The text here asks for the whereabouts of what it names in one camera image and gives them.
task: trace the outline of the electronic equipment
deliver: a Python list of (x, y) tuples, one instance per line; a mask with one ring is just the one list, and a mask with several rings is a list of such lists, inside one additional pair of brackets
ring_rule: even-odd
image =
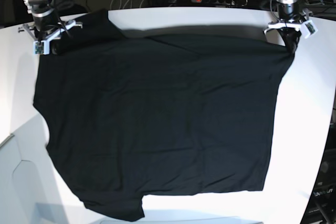
[[(34, 52), (49, 53), (50, 39), (59, 39), (61, 34), (68, 32), (67, 27), (80, 26), (73, 21), (63, 22), (58, 15), (58, 6), (64, 4), (66, 0), (23, 0), (27, 6), (28, 13), (32, 14), (34, 20), (33, 27), (24, 26), (23, 30), (35, 30), (36, 42), (34, 43)], [(208, 0), (213, 4), (221, 4), (223, 0)], [(248, 0), (232, 0), (235, 4), (238, 1), (241, 6), (244, 6)], [(307, 10), (302, 10), (299, 5), (299, 0), (274, 0), (276, 2), (279, 16), (275, 16), (272, 12), (273, 0), (270, 0), (270, 9), (276, 23), (270, 23), (265, 33), (276, 29), (281, 34), (288, 50), (294, 53), (297, 49), (301, 35), (308, 38), (315, 34), (318, 30), (314, 23), (309, 20)]]
[(336, 221), (336, 129), (330, 128), (319, 173), (301, 224)]
[(224, 5), (227, 7), (243, 7), (247, 5), (248, 0), (191, 0), (192, 3), (211, 3), (215, 5)]

